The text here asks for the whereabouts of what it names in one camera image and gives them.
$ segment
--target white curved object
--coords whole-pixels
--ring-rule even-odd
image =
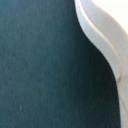
[[[108,60],[115,75],[121,127],[128,128],[128,3],[75,0],[82,30]]]

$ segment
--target dark teal surface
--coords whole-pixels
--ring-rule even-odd
[[[113,73],[73,0],[0,0],[0,128],[119,128]]]

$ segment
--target teal fabric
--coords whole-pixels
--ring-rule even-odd
[[[0,0],[0,128],[120,128],[113,73],[73,0]]]

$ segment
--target white plastic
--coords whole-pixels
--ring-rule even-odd
[[[114,72],[121,127],[128,128],[128,4],[104,1],[75,0],[76,12],[82,30],[105,56]]]

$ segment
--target dark green background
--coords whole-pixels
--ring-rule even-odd
[[[0,128],[119,128],[109,64],[73,0],[0,0]]]

